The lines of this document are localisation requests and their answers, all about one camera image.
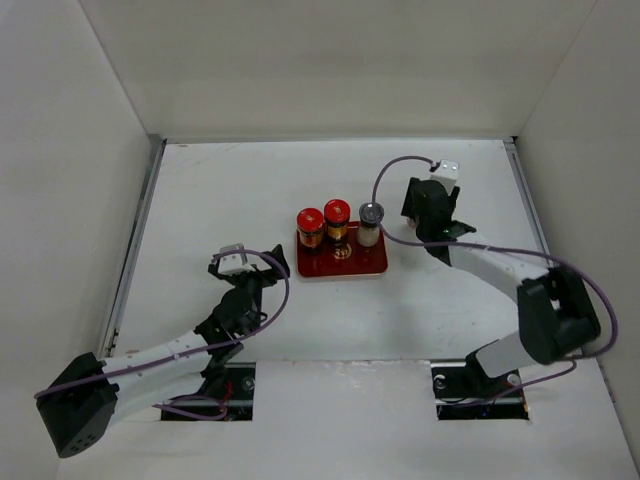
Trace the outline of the red lid chili sauce jar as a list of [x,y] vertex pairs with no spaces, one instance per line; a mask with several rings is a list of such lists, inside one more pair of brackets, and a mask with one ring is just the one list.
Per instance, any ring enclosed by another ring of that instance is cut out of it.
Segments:
[[298,240],[303,247],[316,250],[322,245],[325,221],[320,210],[312,207],[302,209],[296,217],[296,224]]

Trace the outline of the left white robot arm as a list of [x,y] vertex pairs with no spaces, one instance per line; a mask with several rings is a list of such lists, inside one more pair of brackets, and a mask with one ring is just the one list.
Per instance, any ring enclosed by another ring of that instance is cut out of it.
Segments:
[[240,337],[266,320],[266,283],[253,268],[222,276],[232,288],[194,329],[156,347],[120,357],[75,357],[36,399],[59,458],[80,454],[117,421],[175,397],[214,398],[224,387],[226,363],[240,353]]

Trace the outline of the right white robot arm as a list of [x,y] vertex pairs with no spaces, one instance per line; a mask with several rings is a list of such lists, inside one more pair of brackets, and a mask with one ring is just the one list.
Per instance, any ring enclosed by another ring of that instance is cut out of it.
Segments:
[[538,266],[526,261],[526,250],[485,244],[475,227],[454,219],[459,192],[455,181],[436,175],[411,178],[401,214],[415,225],[416,245],[488,283],[517,307],[516,331],[465,358],[464,384],[483,396],[516,369],[567,359],[596,340],[601,325],[585,279],[574,267],[559,259]]

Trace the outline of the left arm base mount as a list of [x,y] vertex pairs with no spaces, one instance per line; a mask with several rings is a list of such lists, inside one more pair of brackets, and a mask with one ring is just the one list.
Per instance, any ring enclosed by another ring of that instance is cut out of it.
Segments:
[[230,363],[220,373],[205,380],[195,394],[167,403],[160,420],[164,422],[243,422],[253,419],[256,391],[255,363]]

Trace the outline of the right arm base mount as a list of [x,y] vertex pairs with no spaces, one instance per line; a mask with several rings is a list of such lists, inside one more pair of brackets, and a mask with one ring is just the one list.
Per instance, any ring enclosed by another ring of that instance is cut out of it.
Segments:
[[470,355],[430,365],[436,416],[440,421],[529,419],[518,369],[488,377]]

